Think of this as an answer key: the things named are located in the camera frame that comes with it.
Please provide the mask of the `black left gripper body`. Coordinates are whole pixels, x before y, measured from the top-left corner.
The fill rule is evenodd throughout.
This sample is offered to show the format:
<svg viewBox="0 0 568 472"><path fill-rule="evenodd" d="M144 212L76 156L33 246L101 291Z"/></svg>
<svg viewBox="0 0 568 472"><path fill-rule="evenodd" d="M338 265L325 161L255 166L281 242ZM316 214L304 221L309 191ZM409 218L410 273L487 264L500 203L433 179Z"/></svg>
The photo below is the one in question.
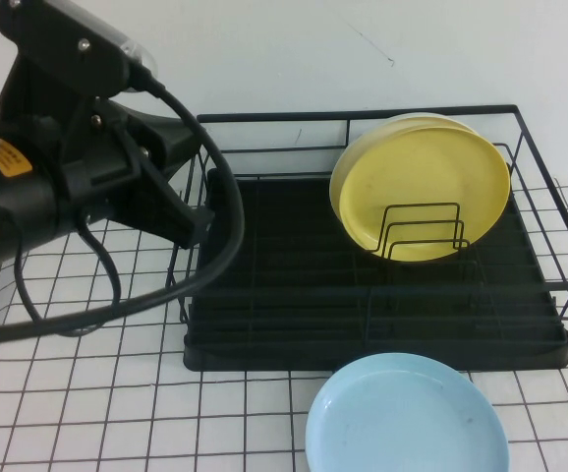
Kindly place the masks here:
<svg viewBox="0 0 568 472"><path fill-rule="evenodd" d="M0 207L66 215L139 176L124 115L111 103L132 70L122 53L16 56L0 92Z"/></svg>

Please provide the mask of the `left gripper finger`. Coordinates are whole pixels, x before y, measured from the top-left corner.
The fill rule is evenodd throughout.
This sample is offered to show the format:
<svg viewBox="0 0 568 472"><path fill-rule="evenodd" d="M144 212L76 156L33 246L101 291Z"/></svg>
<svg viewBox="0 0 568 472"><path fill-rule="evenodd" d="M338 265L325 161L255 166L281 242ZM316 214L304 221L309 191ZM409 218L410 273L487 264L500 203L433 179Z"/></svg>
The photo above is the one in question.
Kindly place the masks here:
<svg viewBox="0 0 568 472"><path fill-rule="evenodd" d="M207 208L186 204L168 179L148 160L141 175L111 197L111 220L191 248L201 242L213 220Z"/></svg>
<svg viewBox="0 0 568 472"><path fill-rule="evenodd" d="M170 180L200 150L200 140L180 118L162 117L117 104L127 115L128 133L149 160Z"/></svg>

